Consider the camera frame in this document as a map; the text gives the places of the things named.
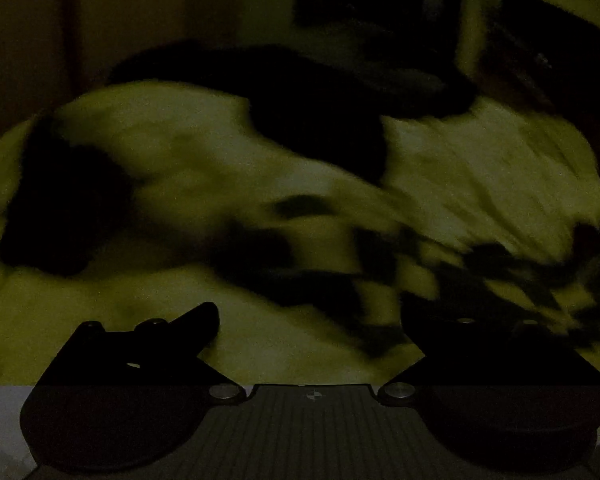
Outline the light floral bed sheet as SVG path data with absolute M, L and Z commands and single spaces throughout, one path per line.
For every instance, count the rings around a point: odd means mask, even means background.
M 380 384 L 417 362 L 402 310 L 550 328 L 524 309 L 438 293 L 410 264 L 372 282 L 356 229 L 408 226 L 463 250 L 498 242 L 550 262 L 573 226 L 600 226 L 600 178 L 568 122 L 489 99 L 421 122 L 329 120 L 353 167 L 285 148 L 312 110 L 271 110 L 180 84 L 125 84 L 81 96 L 0 140 L 0 386 L 32 385 L 85 321 L 126 332 L 206 301 L 221 312 L 206 360 L 238 382 Z M 566 341 L 562 334 L 552 332 Z M 600 347 L 578 350 L 600 371 Z

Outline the black white checkered blanket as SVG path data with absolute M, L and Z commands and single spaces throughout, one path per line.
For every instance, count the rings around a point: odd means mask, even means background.
M 461 292 L 496 304 L 500 311 L 524 309 L 547 322 L 578 350 L 600 347 L 600 226 L 573 226 L 567 253 L 550 262 L 515 255 L 498 242 L 446 246 L 400 226 L 386 235 L 352 234 L 361 270 L 372 282 L 398 284 L 407 267 L 429 270 L 438 293 Z

